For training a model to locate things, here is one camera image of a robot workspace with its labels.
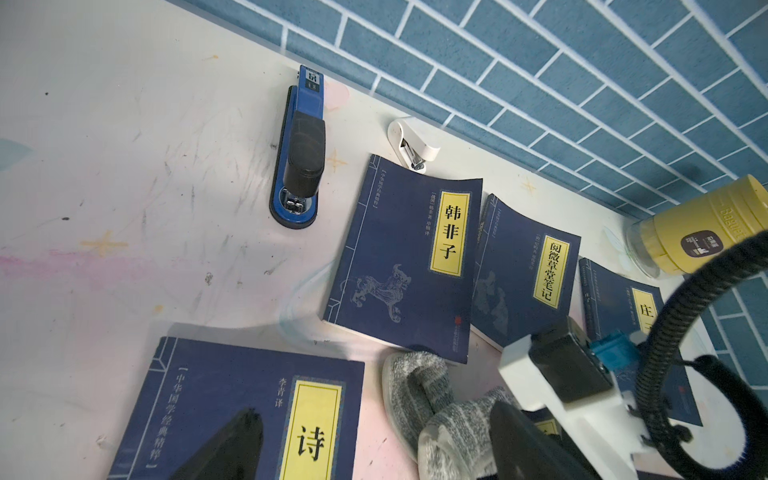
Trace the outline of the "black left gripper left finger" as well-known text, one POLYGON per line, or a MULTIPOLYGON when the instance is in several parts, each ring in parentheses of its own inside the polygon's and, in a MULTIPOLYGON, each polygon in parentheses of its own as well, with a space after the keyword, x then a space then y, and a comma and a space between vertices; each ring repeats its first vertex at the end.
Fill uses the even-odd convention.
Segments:
POLYGON ((170 479, 254 479, 264 441, 262 417, 253 409, 238 412, 170 479))

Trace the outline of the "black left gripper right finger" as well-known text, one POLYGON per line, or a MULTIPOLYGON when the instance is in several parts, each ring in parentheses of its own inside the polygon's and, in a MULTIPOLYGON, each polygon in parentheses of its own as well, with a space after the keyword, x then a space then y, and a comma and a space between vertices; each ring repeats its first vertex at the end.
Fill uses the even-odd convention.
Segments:
POLYGON ((598 479, 509 403, 495 402, 489 433, 496 479, 598 479))

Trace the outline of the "blue book Tang poems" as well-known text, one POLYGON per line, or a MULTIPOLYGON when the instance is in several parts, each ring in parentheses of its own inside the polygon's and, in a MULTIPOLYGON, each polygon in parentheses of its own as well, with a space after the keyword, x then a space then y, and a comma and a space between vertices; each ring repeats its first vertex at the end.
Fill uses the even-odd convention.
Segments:
POLYGON ((535 411, 523 410, 522 413, 545 435, 560 439, 564 437, 565 430, 547 408, 535 411))

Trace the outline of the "grey striped cleaning cloth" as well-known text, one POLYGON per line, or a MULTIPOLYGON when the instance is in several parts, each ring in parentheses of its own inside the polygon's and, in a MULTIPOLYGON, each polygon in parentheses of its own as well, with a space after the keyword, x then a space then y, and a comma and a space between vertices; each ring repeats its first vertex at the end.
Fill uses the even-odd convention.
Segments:
POLYGON ((498 474, 490 415, 501 401, 519 405, 503 386, 459 402, 444 359, 428 352, 394 353, 382 366, 387 418, 421 479, 489 479, 498 474))

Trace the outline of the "blue book Shijing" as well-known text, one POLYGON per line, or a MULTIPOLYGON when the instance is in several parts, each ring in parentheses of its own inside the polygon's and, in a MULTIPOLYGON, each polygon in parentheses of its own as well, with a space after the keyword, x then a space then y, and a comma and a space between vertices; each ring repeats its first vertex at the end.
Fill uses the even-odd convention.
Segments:
POLYGON ((350 479, 362 362, 177 337, 157 345, 111 479, 350 479))

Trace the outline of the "blue book Yuewei notes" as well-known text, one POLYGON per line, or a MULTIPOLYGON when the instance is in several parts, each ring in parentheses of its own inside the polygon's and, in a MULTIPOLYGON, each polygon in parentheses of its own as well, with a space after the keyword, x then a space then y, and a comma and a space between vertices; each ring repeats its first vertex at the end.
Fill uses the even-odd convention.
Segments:
POLYGON ((472 329, 501 351, 564 319, 581 237, 530 219, 490 194, 483 207, 472 329))

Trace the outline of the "blue book Hanfeizi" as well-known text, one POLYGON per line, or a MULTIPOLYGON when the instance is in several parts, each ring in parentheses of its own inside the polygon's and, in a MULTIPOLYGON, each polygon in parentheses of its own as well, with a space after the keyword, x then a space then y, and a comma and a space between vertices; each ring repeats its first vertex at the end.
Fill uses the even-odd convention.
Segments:
POLYGON ((323 321, 466 363, 482 190, 371 156, 323 321))

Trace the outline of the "yellow pen holder cup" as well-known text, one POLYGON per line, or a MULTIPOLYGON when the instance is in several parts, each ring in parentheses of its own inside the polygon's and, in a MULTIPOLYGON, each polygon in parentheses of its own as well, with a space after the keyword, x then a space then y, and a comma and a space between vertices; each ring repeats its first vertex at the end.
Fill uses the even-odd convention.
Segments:
POLYGON ((767 190, 746 175, 630 225, 630 258, 651 278, 692 274, 730 247, 767 229, 767 190))

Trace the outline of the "blue black stapler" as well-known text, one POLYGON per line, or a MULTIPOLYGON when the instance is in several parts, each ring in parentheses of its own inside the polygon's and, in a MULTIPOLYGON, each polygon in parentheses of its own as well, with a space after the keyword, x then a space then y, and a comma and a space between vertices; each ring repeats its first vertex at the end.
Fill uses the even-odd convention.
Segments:
POLYGON ((288 90, 269 197, 272 217, 300 230, 314 223, 325 169, 324 75, 305 65, 288 90))

